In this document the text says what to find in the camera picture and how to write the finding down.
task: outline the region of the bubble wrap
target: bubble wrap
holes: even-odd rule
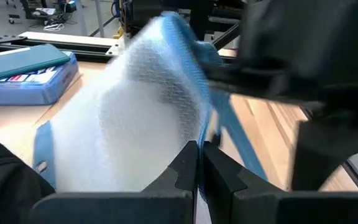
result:
[[[165,13],[84,86],[35,140],[35,163],[57,192],[141,191],[190,140],[202,145],[209,90],[197,61],[219,58]],[[198,200],[198,223],[209,223]]]

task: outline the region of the blue box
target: blue box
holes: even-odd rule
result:
[[[63,53],[70,57],[70,61],[64,65],[0,80],[0,105],[56,103],[78,72],[78,63],[74,53]]]

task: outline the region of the wooden table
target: wooden table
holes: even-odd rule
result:
[[[61,34],[26,32],[31,39],[54,40],[99,45],[114,45],[116,40]],[[230,50],[219,51],[233,54]],[[52,106],[0,106],[0,142],[26,164],[32,165],[36,129],[55,115],[66,102],[92,78],[104,70],[105,64],[79,62],[76,74],[60,100]],[[271,183],[287,189],[290,173],[292,145],[296,135],[296,122],[306,119],[297,106],[232,95],[231,102],[251,141]],[[238,163],[242,160],[227,132],[223,134],[222,150]],[[346,171],[339,167],[327,181],[323,190],[358,190]]]

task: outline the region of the black fabric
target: black fabric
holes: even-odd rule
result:
[[[0,223],[28,223],[32,206],[55,190],[0,143]]]

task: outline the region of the lab floor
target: lab floor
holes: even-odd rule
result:
[[[87,28],[87,33],[90,35],[93,33],[98,27],[98,19],[96,16],[96,6],[94,0],[82,0],[83,13],[85,17],[85,23]],[[102,21],[105,23],[110,18],[112,18],[112,14],[110,11],[112,0],[101,0],[100,8],[101,8],[101,16]],[[47,6],[52,7],[52,1],[47,0]],[[40,21],[35,20],[27,20],[28,25],[25,26],[24,23],[21,22],[20,19],[16,19],[15,24],[8,23],[9,16],[8,14],[17,14],[16,9],[14,8],[13,2],[10,0],[9,5],[5,3],[5,0],[0,0],[0,35],[17,35],[21,34],[25,31],[34,31],[34,32],[49,32],[49,33],[57,33],[57,34],[71,34],[71,35],[81,35],[81,26],[79,23],[80,18],[78,12],[75,11],[69,20],[69,24],[64,24],[64,28],[60,31],[51,32],[51,31],[43,31],[43,25]],[[114,19],[112,22],[106,25],[104,28],[104,33],[106,37],[112,37],[119,27],[118,19]]]

